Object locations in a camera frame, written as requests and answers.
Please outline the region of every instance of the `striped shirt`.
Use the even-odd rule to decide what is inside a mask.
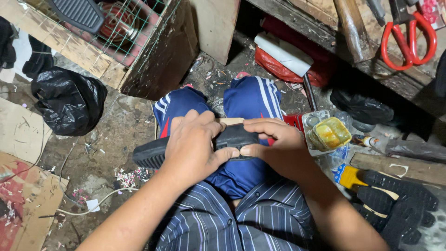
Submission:
[[[268,180],[240,201],[233,214],[202,181],[175,202],[149,242],[150,250],[308,250],[310,210],[296,183]]]

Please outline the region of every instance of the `wooden crate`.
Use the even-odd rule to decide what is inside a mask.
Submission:
[[[125,95],[158,100],[178,84],[198,54],[189,0],[168,0],[149,39],[130,66],[86,42],[46,9],[3,0],[0,16]]]

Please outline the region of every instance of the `wire mesh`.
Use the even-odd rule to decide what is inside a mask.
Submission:
[[[53,19],[58,25],[97,47],[115,61],[133,69],[133,63],[157,28],[166,5],[161,0],[104,0],[98,6],[105,21],[98,34],[90,34],[63,22],[51,10],[49,0],[21,0]]]

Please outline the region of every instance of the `concrete floor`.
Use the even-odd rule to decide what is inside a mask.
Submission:
[[[220,117],[225,117],[223,112],[224,90],[229,87],[231,79],[239,72],[245,71],[251,75],[275,79],[263,68],[253,63],[255,51],[250,49],[250,45],[255,45],[252,39],[240,33],[236,33],[234,39],[243,45],[243,49],[228,65],[223,66],[209,58],[205,53],[201,53],[198,58],[209,59],[206,59],[199,67],[196,67],[196,65],[193,66],[193,71],[188,74],[182,83],[182,85],[191,84],[195,89],[202,91],[208,97],[210,106]],[[89,75],[88,72],[63,56],[57,55],[57,58],[58,66]],[[209,71],[212,72],[212,77],[206,79]],[[2,91],[5,88],[13,90],[15,88],[14,85],[17,86],[17,93],[3,93],[0,94],[1,97],[17,104],[26,103],[32,111],[36,112],[33,107],[35,99],[30,93],[30,83],[27,80],[16,76],[12,84],[1,83],[1,85]],[[286,113],[310,111],[307,98],[302,93],[298,90],[290,89],[282,81],[277,81],[276,85],[280,90],[286,92],[282,93],[281,109],[283,111]],[[153,140],[155,136],[156,128],[151,101],[121,95],[110,87],[107,87],[107,89],[108,96],[104,105],[104,114],[110,110],[108,115],[97,124],[94,130],[80,137],[68,157],[62,173],[62,177],[66,179],[68,177],[70,178],[66,193],[72,194],[75,189],[83,189],[83,195],[88,196],[88,200],[101,200],[105,195],[114,190],[113,182],[116,181],[114,169],[116,167],[118,170],[121,168],[124,169],[126,173],[137,169],[137,166],[132,162],[133,149],[138,145]],[[314,93],[320,109],[334,111],[334,107],[329,99],[329,92],[323,92],[320,88],[314,88]],[[378,126],[371,135],[382,137],[384,133],[388,133],[395,138],[401,135],[398,130],[388,126]],[[43,151],[38,165],[47,170],[56,166],[55,173],[58,175],[60,166],[76,139],[76,137],[63,137],[53,134]],[[93,150],[87,152],[85,148],[86,144],[91,144]],[[377,154],[369,148],[352,146],[348,159],[351,159],[357,151]],[[137,179],[135,179],[135,182],[138,187],[143,184],[143,182]],[[442,201],[446,201],[442,190],[438,188],[430,189],[433,189],[435,194],[441,196]],[[50,251],[57,250],[58,243],[60,242],[65,246],[59,250],[65,249],[71,251],[76,249],[82,240],[130,196],[130,192],[124,192],[121,195],[115,193],[100,206],[100,212],[83,216],[67,215],[67,220],[62,228],[58,229],[57,224],[51,226],[52,232],[50,236],[47,236],[44,247]],[[85,211],[85,209],[81,210],[69,201],[62,201],[60,208],[73,213]],[[440,204],[440,208],[441,210],[434,214],[438,217],[436,225],[430,229],[421,229],[420,231],[423,237],[420,244],[408,247],[406,250],[445,250],[446,247],[443,247],[443,245],[444,239],[446,239],[446,218],[443,215],[446,212],[446,203]],[[62,221],[63,218],[55,219],[54,223],[57,223],[58,220]]]

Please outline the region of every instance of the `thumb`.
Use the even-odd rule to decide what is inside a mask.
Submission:
[[[264,159],[264,154],[267,148],[268,148],[267,146],[263,146],[261,144],[246,145],[240,149],[240,154],[243,156],[250,156]]]
[[[225,163],[230,158],[235,158],[238,156],[240,156],[240,152],[237,148],[225,147],[213,153],[209,161],[209,164],[213,167],[218,168],[221,164]]]

